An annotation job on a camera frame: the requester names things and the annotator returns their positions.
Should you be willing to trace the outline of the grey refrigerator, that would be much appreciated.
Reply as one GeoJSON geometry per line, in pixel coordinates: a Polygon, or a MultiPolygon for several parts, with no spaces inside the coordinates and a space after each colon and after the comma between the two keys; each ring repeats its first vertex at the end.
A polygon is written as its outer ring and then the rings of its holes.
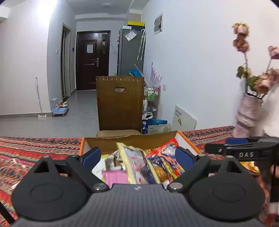
{"type": "Polygon", "coordinates": [[[118,42],[117,75],[129,76],[132,69],[143,70],[144,57],[139,54],[143,31],[121,29],[118,42]]]}

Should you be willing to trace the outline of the metal storage rack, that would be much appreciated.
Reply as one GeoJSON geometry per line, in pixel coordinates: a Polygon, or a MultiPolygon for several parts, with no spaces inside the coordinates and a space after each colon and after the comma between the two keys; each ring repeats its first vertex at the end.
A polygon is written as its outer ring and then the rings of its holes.
{"type": "Polygon", "coordinates": [[[144,98],[142,107],[142,117],[152,116],[153,119],[157,119],[158,106],[160,98],[160,86],[159,87],[145,87],[144,98]]]}

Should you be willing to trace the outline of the patterned red tablecloth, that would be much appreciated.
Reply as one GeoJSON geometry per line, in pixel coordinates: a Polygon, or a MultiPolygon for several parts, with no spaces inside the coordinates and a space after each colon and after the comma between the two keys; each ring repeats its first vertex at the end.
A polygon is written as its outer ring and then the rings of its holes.
{"type": "MultiPolygon", "coordinates": [[[[1,214],[10,226],[264,226],[264,208],[278,214],[278,157],[272,163],[205,153],[207,143],[234,138],[233,129],[182,132],[198,155],[211,158],[187,192],[159,183],[145,158],[150,149],[140,149],[147,184],[89,192],[66,165],[80,156],[82,139],[1,137],[1,214]]],[[[104,182],[106,170],[126,172],[118,150],[102,154],[91,172],[104,182]]]]}

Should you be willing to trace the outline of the orange cardboard snack box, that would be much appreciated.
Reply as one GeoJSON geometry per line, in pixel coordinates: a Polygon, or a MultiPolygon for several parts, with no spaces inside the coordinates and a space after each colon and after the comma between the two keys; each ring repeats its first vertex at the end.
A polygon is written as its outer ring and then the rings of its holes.
{"type": "Polygon", "coordinates": [[[180,131],[171,131],[155,134],[137,134],[118,137],[83,138],[80,144],[79,155],[84,155],[94,147],[99,147],[102,154],[111,154],[118,150],[116,143],[124,143],[142,150],[155,149],[175,138],[180,147],[188,149],[193,155],[200,154],[200,150],[180,131]]]}

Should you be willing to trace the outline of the brown wooden chair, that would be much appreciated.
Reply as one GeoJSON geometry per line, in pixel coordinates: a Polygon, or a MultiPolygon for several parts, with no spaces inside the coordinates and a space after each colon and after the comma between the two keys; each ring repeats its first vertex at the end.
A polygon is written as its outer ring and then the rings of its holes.
{"type": "Polygon", "coordinates": [[[144,78],[98,76],[96,78],[99,138],[140,134],[144,78]]]}

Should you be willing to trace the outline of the pink ribbed vase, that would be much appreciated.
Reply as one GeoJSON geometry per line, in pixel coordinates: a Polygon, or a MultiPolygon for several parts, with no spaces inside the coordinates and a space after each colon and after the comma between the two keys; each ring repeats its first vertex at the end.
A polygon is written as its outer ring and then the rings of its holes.
{"type": "Polygon", "coordinates": [[[236,113],[236,125],[232,131],[234,138],[247,138],[255,127],[262,100],[243,93],[240,106],[236,113]]]}

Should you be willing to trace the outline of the yellow green seed packet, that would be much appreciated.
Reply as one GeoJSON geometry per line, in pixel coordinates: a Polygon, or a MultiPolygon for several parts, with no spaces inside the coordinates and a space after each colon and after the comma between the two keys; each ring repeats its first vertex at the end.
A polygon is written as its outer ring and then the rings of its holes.
{"type": "Polygon", "coordinates": [[[127,146],[124,143],[116,143],[122,162],[125,165],[129,184],[147,184],[146,178],[141,174],[145,166],[142,152],[139,148],[127,146]]]}

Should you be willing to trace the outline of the dried pink roses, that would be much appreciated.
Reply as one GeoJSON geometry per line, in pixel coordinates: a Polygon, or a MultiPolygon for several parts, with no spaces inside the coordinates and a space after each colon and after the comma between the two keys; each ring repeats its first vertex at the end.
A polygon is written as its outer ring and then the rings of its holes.
{"type": "Polygon", "coordinates": [[[253,41],[250,28],[244,22],[234,23],[232,30],[235,35],[233,47],[244,57],[244,63],[237,67],[236,77],[244,83],[244,93],[259,100],[269,94],[278,84],[278,26],[270,28],[260,41],[253,41]]]}

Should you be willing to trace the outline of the white board against wall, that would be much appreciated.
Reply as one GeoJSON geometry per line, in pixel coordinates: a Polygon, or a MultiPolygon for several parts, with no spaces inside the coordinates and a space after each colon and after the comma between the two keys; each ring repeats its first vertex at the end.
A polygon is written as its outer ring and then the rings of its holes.
{"type": "Polygon", "coordinates": [[[180,108],[179,106],[175,106],[173,121],[171,129],[172,131],[190,131],[195,130],[197,124],[197,120],[187,113],[185,110],[180,108]]]}

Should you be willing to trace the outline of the colourful red chip bag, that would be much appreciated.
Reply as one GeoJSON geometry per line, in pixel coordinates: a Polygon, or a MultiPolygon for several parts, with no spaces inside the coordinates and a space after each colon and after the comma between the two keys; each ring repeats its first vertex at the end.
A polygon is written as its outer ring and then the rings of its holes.
{"type": "Polygon", "coordinates": [[[175,138],[172,138],[164,145],[153,150],[150,149],[145,156],[146,160],[151,163],[159,183],[164,186],[167,186],[185,172],[175,158],[177,148],[178,142],[175,138]]]}

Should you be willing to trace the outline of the pink snack packet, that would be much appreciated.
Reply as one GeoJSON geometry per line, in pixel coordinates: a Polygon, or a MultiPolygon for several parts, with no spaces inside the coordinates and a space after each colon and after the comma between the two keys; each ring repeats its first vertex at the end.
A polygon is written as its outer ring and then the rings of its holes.
{"type": "Polygon", "coordinates": [[[103,176],[104,182],[109,186],[109,188],[112,188],[112,186],[114,184],[128,184],[129,183],[127,174],[123,170],[102,171],[102,176],[103,176]]]}

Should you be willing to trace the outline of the dark entrance door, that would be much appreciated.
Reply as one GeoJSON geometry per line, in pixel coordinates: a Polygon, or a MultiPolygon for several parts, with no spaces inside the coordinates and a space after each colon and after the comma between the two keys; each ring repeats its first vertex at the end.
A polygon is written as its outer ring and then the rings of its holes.
{"type": "Polygon", "coordinates": [[[98,76],[109,75],[110,31],[77,32],[76,90],[95,90],[98,76]]]}

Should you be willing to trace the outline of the blue pet feeder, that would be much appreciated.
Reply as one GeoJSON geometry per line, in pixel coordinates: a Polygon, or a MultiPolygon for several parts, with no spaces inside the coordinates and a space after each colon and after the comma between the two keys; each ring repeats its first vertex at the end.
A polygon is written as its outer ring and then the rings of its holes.
{"type": "Polygon", "coordinates": [[[67,101],[59,103],[58,98],[52,98],[52,117],[65,116],[68,110],[67,101]]]}

